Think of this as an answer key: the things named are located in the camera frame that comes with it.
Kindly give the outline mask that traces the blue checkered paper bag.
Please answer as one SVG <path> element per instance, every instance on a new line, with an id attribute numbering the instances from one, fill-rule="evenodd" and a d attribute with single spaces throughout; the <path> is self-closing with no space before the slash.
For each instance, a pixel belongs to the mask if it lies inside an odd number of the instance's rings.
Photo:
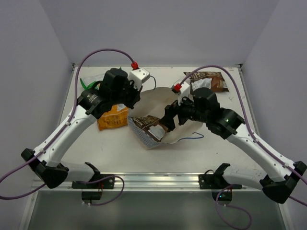
<path id="1" fill-rule="evenodd" d="M 137 141 L 146 149 L 174 144 L 183 140 L 204 138 L 199 132 L 202 123 L 188 120 L 180 125 L 178 117 L 164 119 L 165 108 L 176 99 L 170 88 L 158 87 L 143 91 L 133 109 L 128 111 L 128 126 Z"/>

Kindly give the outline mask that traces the orange chips bag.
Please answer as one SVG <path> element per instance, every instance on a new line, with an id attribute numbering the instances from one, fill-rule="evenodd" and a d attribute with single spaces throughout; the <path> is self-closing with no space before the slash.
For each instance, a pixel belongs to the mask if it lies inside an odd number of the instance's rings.
<path id="1" fill-rule="evenodd" d="M 128 108 L 124 104 L 112 106 L 111 110 L 104 113 L 97 121 L 98 129 L 120 128 L 128 125 Z"/>

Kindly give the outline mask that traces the green cassava chips bag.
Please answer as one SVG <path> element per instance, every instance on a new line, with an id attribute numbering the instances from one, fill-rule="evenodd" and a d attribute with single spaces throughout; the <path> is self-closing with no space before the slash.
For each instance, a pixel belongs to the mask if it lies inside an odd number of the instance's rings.
<path id="1" fill-rule="evenodd" d="M 78 77 L 82 90 L 90 88 L 97 81 L 102 81 L 105 73 L 111 69 L 124 71 L 122 67 L 82 67 Z"/>

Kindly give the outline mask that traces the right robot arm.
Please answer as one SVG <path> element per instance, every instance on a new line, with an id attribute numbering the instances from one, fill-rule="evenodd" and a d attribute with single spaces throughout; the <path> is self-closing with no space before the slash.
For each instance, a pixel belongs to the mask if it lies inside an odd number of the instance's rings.
<path id="1" fill-rule="evenodd" d="M 216 94 L 208 88 L 196 89 L 192 99 L 184 97 L 167 105 L 160 123 L 172 131 L 175 129 L 175 117 L 179 125 L 187 120 L 204 123 L 213 134 L 240 148 L 261 167 L 260 171 L 256 171 L 223 163 L 210 178 L 219 188 L 231 184 L 244 185 L 259 189 L 272 201 L 283 204 L 291 197 L 307 170 L 302 161 L 294 162 L 275 151 L 235 111 L 222 108 Z"/>

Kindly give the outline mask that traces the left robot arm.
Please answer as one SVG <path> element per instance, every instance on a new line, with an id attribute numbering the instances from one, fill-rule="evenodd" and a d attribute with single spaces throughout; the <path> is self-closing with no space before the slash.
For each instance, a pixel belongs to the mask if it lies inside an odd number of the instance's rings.
<path id="1" fill-rule="evenodd" d="M 63 182 L 84 183 L 95 188 L 100 182 L 99 170 L 91 163 L 69 164 L 62 158 L 77 138 L 112 106 L 133 108 L 140 100 L 142 85 L 150 73 L 144 68 L 130 73 L 117 68 L 108 70 L 101 81 L 83 91 L 69 115 L 53 133 L 35 149 L 25 149 L 21 157 L 32 171 L 50 188 Z"/>

